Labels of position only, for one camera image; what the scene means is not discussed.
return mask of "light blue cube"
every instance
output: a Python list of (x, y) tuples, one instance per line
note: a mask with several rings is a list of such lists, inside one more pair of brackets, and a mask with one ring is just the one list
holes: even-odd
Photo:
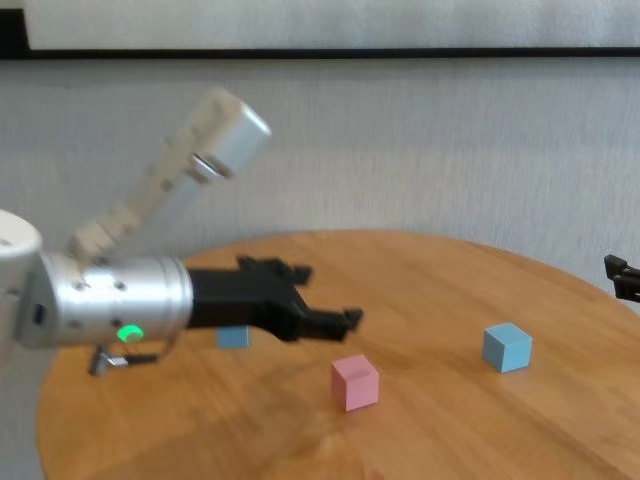
[(218, 348), (246, 348), (249, 346), (249, 326), (218, 327), (216, 329)]
[(500, 373), (529, 366), (533, 339), (513, 323), (484, 330), (482, 357)]

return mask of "wooden table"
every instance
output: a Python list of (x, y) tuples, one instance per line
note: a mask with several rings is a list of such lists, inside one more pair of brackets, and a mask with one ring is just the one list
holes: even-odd
[[(237, 254), (309, 263), (310, 306), (360, 306), (344, 344), (218, 350), (189, 332), (157, 366), (86, 374), (88, 349), (59, 353), (42, 390), (48, 480), (640, 479), (640, 319), (554, 268), (464, 241), (390, 232), (259, 239)], [(529, 368), (499, 374), (483, 329), (532, 335)], [(364, 353), (380, 403), (350, 413), (330, 362)]]

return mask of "pink cube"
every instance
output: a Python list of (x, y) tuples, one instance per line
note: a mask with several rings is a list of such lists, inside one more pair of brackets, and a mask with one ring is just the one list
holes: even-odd
[(331, 363), (331, 391), (345, 411), (378, 403), (378, 371), (364, 355)]

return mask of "white wall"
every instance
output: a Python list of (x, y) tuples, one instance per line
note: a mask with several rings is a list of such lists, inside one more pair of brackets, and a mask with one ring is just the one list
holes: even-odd
[(640, 6), (632, 0), (24, 0), (24, 4), (29, 43), (37, 49), (640, 44)]
[[(271, 148), (146, 251), (411, 229), (504, 247), (610, 290), (604, 255), (640, 263), (639, 78), (630, 59), (2, 63), (0, 207), (63, 246), (220, 83), (270, 122)], [(37, 468), (16, 419), (32, 422), (48, 355), (20, 359), (0, 376), (3, 480)]]

